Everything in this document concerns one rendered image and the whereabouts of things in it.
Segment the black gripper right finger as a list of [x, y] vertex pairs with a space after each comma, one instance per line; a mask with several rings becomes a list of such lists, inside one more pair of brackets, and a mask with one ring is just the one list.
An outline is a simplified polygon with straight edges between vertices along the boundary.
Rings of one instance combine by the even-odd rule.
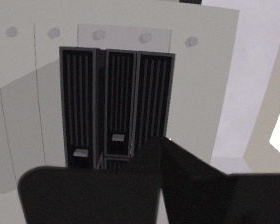
[[227, 175], [167, 137], [158, 138], [169, 224], [239, 224], [248, 211], [280, 209], [280, 173]]

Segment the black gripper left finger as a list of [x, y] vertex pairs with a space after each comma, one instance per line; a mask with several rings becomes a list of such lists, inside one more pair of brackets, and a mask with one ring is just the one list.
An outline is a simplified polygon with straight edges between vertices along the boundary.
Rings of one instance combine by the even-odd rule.
[[18, 195], [27, 224], [156, 224], [161, 143], [151, 136], [118, 170], [40, 166]]

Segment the grey open rack frame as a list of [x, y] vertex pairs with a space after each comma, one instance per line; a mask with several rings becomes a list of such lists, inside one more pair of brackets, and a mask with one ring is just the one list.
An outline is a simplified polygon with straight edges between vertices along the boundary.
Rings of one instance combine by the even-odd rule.
[[210, 164], [240, 10], [160, 0], [0, 0], [0, 224], [18, 181], [65, 167], [59, 46], [174, 53], [166, 137]]

